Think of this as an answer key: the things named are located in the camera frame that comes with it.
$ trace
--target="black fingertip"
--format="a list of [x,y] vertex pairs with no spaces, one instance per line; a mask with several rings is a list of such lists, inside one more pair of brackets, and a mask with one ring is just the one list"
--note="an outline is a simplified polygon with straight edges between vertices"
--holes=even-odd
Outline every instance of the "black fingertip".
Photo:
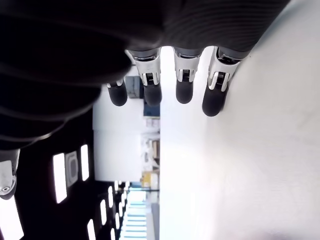
[[114,105],[118,107],[125,105],[128,99],[125,81],[123,81],[121,86],[112,86],[108,88],[108,90],[109,90],[111,102]]
[[158,106],[162,100],[160,83],[158,85],[144,86],[144,98],[150,107]]
[[227,91],[228,88],[225,91],[217,88],[210,90],[208,85],[206,85],[202,102],[202,110],[205,115],[214,117],[220,113],[225,105]]
[[175,96],[179,103],[187,104],[194,95],[194,83],[189,81],[176,81]]

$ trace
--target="wall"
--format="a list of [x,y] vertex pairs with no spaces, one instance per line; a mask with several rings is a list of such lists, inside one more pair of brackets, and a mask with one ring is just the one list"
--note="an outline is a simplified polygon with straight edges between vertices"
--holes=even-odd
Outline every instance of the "wall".
[[239,67],[223,111],[175,97],[161,53],[160,239],[320,239],[320,2],[294,2]]
[[[136,76],[132,67],[128,76]],[[128,98],[124,106],[113,105],[105,86],[93,107],[95,179],[139,182],[142,176],[140,139],[144,131],[144,103]]]

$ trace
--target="robotic finger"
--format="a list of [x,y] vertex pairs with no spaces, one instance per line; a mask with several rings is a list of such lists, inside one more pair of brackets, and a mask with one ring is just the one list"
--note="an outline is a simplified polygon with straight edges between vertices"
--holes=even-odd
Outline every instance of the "robotic finger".
[[129,50],[144,87],[145,101],[149,106],[158,106],[162,100],[160,85],[160,48],[146,51]]
[[194,80],[201,54],[201,49],[174,48],[174,64],[176,74],[176,99],[181,104],[191,101],[194,94]]
[[214,47],[202,102],[202,110],[207,116],[216,116],[223,109],[228,92],[228,82],[232,79],[240,62],[248,54],[249,52],[237,54],[236,51],[230,49]]
[[0,151],[0,198],[9,200],[17,189],[20,149]]

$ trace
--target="rectangular light panel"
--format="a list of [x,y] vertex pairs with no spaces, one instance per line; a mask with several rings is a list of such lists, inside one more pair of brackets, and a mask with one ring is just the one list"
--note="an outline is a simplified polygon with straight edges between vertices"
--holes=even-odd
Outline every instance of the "rectangular light panel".
[[100,203],[100,212],[101,212],[101,222],[102,225],[105,225],[107,222],[107,209],[106,209],[106,200],[102,200]]
[[115,214],[115,228],[118,230],[120,228],[120,219],[119,219],[119,213]]
[[147,222],[146,221],[124,221],[123,225],[125,226],[147,226]]
[[121,231],[121,237],[147,237],[146,231]]
[[88,157],[88,145],[81,147],[81,171],[82,180],[85,181],[89,178],[89,157]]
[[60,153],[53,156],[53,176],[56,203],[61,203],[67,197],[65,155]]
[[146,226],[127,226],[123,225],[122,226],[123,231],[147,231]]
[[124,210],[123,210],[123,207],[122,207],[122,203],[119,202],[119,216],[120,218],[122,218],[124,215]]
[[10,200],[0,198],[0,229],[4,240],[20,240],[24,236],[14,196]]
[[90,219],[87,225],[89,240],[96,240],[94,221]]
[[111,240],[116,240],[116,234],[115,234],[114,228],[111,229],[110,235],[111,235]]

